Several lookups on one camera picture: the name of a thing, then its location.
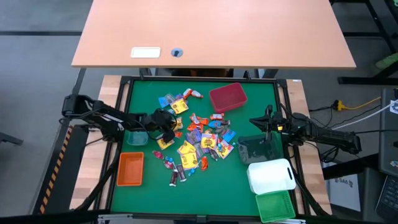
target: orange tray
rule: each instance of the orange tray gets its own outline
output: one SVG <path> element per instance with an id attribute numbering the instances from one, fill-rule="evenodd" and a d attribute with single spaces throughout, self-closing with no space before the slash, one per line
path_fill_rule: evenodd
<path id="1" fill-rule="evenodd" d="M 140 186 L 144 169 L 143 152 L 122 152 L 119 160 L 118 186 Z"/>

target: gray floor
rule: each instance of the gray floor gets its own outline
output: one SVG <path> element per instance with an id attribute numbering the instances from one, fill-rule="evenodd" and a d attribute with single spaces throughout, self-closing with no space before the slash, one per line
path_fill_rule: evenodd
<path id="1" fill-rule="evenodd" d="M 373 1 L 389 32 L 397 30 L 382 1 Z M 2 0 L 0 30 L 82 30 L 90 0 Z M 365 6 L 333 6 L 344 31 L 375 31 Z M 70 93 L 78 70 L 71 68 L 78 37 L 0 37 L 0 131 L 24 140 L 22 146 L 0 144 L 0 216 L 22 215 L 30 210 L 39 179 L 50 154 L 63 97 Z M 342 75 L 366 77 L 372 64 L 389 55 L 380 39 L 347 39 L 358 66 L 356 70 L 281 70 L 277 78 L 303 80 L 308 106 L 330 105 L 336 99 L 345 105 L 359 105 L 380 96 L 382 86 L 339 85 Z M 137 75 L 136 69 L 89 69 L 82 94 L 98 96 L 103 75 Z M 333 123 L 362 112 L 333 112 Z M 329 111 L 313 117 L 327 123 Z M 375 116 L 345 130 L 378 129 Z M 363 152 L 378 150 L 377 134 L 362 135 Z M 328 147 L 321 146 L 321 151 Z M 340 153 L 339 161 L 354 159 Z"/>

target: wooden table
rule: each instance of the wooden table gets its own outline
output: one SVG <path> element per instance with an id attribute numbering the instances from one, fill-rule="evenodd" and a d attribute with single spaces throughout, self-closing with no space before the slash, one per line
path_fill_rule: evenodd
<path id="1" fill-rule="evenodd" d="M 120 80 L 121 76 L 106 75 L 104 77 L 98 99 L 103 100 L 107 105 L 115 106 L 120 86 Z M 303 113 L 308 116 L 308 107 L 305 100 L 301 80 L 287 80 L 287 85 L 292 111 Z M 279 89 L 279 94 L 282 100 L 281 103 L 284 104 L 282 97 L 283 91 L 281 88 Z M 124 108 L 124 105 L 126 103 L 126 96 L 127 88 L 125 88 L 125 91 L 123 92 L 120 108 Z M 90 142 L 100 137 L 100 132 L 93 132 L 89 134 L 87 141 Z M 91 144 L 86 147 L 83 159 L 81 161 L 81 166 L 75 185 L 75 190 L 73 192 L 70 208 L 76 208 L 77 206 L 79 206 L 84 201 L 84 198 L 87 197 L 87 195 L 93 190 L 93 187 L 99 181 L 101 166 L 104 159 L 105 147 L 106 142 L 103 141 Z M 115 148 L 116 145 L 114 144 L 109 161 L 113 160 Z M 304 146 L 299 147 L 299 149 L 306 186 L 314 196 L 315 200 L 322 206 L 322 208 L 328 213 L 331 213 L 325 181 L 323 179 L 322 168 L 318 157 L 318 151 L 315 147 L 309 144 L 304 144 Z M 106 184 L 104 187 L 99 206 L 100 208 L 104 208 L 105 206 L 108 187 L 108 184 Z M 298 211 L 299 213 L 303 213 L 303 203 L 300 190 L 298 188 L 296 189 L 296 198 L 298 203 Z"/>
<path id="2" fill-rule="evenodd" d="M 160 57 L 131 58 L 133 47 Z M 356 67 L 329 0 L 95 0 L 72 65 Z"/>

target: green basket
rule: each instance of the green basket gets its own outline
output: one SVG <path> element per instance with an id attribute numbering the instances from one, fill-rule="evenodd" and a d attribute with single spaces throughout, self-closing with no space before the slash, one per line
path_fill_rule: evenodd
<path id="1" fill-rule="evenodd" d="M 296 216 L 287 190 L 256 195 L 256 201 L 262 223 Z"/>

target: yellow cable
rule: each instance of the yellow cable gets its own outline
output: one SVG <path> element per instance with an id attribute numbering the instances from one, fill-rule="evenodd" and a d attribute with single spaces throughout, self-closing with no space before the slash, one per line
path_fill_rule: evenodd
<path id="1" fill-rule="evenodd" d="M 349 108 L 349 107 L 347 107 L 347 106 L 345 106 L 345 105 L 343 105 L 342 103 L 341 103 L 341 106 L 339 106 L 339 108 L 341 108 L 341 109 L 344 109 L 344 110 L 356 110 L 356 109 L 360 109 L 360 108 L 362 108 L 362 107 L 364 107 L 364 106 L 366 106 L 366 105 L 369 105 L 369 104 L 371 104 L 371 103 L 373 103 L 373 102 L 375 102 L 375 101 L 377 101 L 377 100 L 380 100 L 381 99 L 381 96 L 379 96 L 379 97 L 377 97 L 376 99 L 373 99 L 373 100 L 371 100 L 371 101 L 369 101 L 369 102 L 367 102 L 367 103 L 364 103 L 364 104 L 362 104 L 362 105 L 360 105 L 360 106 L 356 106 L 356 107 L 354 107 L 354 108 Z"/>

